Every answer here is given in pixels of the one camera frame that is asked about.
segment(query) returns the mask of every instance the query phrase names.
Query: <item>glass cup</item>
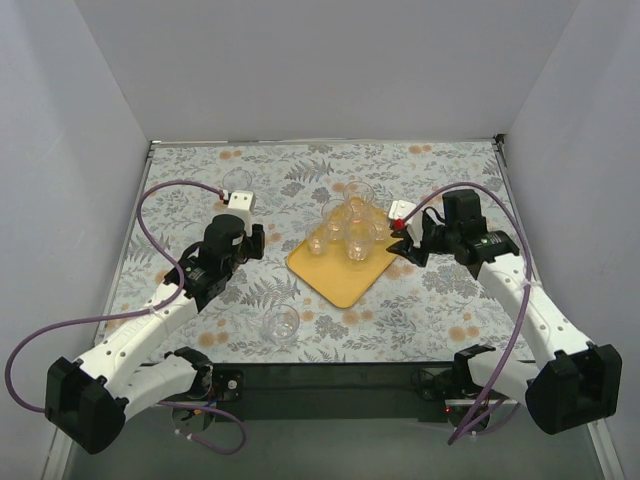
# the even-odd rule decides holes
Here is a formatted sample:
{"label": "glass cup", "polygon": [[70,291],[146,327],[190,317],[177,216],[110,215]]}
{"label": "glass cup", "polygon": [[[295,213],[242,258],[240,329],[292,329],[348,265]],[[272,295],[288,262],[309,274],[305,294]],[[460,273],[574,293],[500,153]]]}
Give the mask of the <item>glass cup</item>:
{"label": "glass cup", "polygon": [[222,178],[222,188],[229,192],[236,190],[249,190],[253,178],[251,174],[241,168],[231,170]]}
{"label": "glass cup", "polygon": [[307,245],[314,255],[322,255],[327,250],[329,231],[324,223],[312,223],[307,227]]}
{"label": "glass cup", "polygon": [[361,262],[371,253],[376,240],[376,227],[367,220],[353,221],[344,232],[344,244],[351,260]]}
{"label": "glass cup", "polygon": [[391,235],[389,209],[393,200],[374,200],[369,207],[367,220],[376,228],[376,242],[386,240]]}
{"label": "glass cup", "polygon": [[359,222],[365,220],[369,206],[375,199],[375,193],[371,185],[364,182],[351,182],[344,187],[344,200],[353,209],[353,220]]}
{"label": "glass cup", "polygon": [[275,343],[292,341],[299,327],[298,312],[289,305],[274,305],[264,315],[264,335]]}
{"label": "glass cup", "polygon": [[353,209],[343,200],[329,200],[322,207],[322,218],[329,233],[330,240],[342,240],[344,228],[353,217]]}

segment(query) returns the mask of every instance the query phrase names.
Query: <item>yellow tray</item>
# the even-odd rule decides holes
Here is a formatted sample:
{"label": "yellow tray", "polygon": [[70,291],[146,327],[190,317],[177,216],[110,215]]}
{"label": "yellow tray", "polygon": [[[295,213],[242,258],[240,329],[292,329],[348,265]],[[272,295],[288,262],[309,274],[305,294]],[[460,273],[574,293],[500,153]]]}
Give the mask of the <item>yellow tray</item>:
{"label": "yellow tray", "polygon": [[347,256],[344,242],[329,242],[327,252],[313,255],[304,240],[287,257],[287,266],[320,295],[338,308],[349,308],[391,265],[396,255],[386,248],[398,239],[376,242],[366,260],[356,262]]}

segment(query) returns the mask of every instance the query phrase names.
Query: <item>tabletop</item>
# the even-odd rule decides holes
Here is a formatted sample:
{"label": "tabletop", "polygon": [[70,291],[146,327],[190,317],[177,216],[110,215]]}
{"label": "tabletop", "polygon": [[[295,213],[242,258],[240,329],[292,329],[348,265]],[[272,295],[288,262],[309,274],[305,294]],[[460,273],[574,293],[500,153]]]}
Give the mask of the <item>tabletop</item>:
{"label": "tabletop", "polygon": [[[214,362],[397,362],[452,360],[476,343],[503,348],[513,323],[466,268],[451,258],[431,256],[426,268],[396,258],[349,309],[334,307],[294,273],[285,259],[320,219],[321,206],[342,198],[345,184],[361,180],[376,195],[417,202],[434,189],[473,181],[510,199],[490,142],[465,143],[256,143],[249,145],[159,145],[145,187],[176,179],[220,186],[234,170],[251,173],[257,197],[255,221],[264,225],[264,259],[234,274],[226,290],[194,320],[175,331],[154,352],[190,346]],[[481,194],[490,229],[515,233],[500,208]],[[438,199],[432,205],[441,210]],[[200,240],[211,218],[225,206],[194,187],[170,187],[153,194],[143,215],[151,232],[172,255]],[[128,247],[112,313],[140,308],[170,266],[138,225]],[[261,336],[262,318],[274,304],[294,307],[301,319],[297,339],[275,345]],[[98,330],[97,341],[122,321]],[[520,340],[514,355],[531,358]]]}

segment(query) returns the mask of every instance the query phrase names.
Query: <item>table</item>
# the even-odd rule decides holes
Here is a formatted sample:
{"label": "table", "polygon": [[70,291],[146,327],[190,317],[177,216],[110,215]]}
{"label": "table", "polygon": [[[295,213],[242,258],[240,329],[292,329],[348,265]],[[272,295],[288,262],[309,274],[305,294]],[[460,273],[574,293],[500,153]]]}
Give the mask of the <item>table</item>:
{"label": "table", "polygon": [[[342,198],[345,184],[369,183],[376,195],[418,201],[455,181],[473,181],[510,205],[500,165],[489,141],[464,143],[253,143],[246,145],[160,144],[150,159],[145,189],[188,179],[219,186],[234,169],[251,173],[257,196],[256,221],[266,232],[265,257],[242,266],[225,292],[197,319],[174,332],[151,356],[190,346],[220,362],[402,362],[452,360],[475,343],[504,347],[513,323],[464,267],[432,256],[426,269],[397,258],[357,304],[346,310],[324,300],[285,265],[320,218],[321,206]],[[481,194],[490,229],[515,237],[499,207]],[[441,207],[440,200],[433,202]],[[211,218],[225,206],[193,187],[161,190],[143,209],[146,222],[174,256],[201,239]],[[112,313],[139,308],[169,265],[132,230],[118,278]],[[300,314],[296,343],[275,345],[260,335],[262,317],[273,304]],[[97,341],[120,322],[103,325]],[[514,355],[530,359],[523,341]]]}

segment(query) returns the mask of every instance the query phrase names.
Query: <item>wall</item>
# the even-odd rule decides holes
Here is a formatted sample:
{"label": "wall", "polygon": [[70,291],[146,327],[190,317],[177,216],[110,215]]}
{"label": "wall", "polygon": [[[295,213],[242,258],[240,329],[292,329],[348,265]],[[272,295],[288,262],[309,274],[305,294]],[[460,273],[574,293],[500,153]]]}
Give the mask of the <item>wall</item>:
{"label": "wall", "polygon": [[[0,0],[0,362],[43,325],[99,313],[147,141],[72,0]],[[65,329],[18,358],[43,404],[48,366],[90,345]],[[0,388],[0,478],[40,478],[53,427]]]}
{"label": "wall", "polygon": [[607,421],[640,478],[640,3],[582,0],[507,137],[509,176],[541,276],[573,322],[622,354]]}
{"label": "wall", "polygon": [[506,132],[579,0],[76,0],[148,138]]}

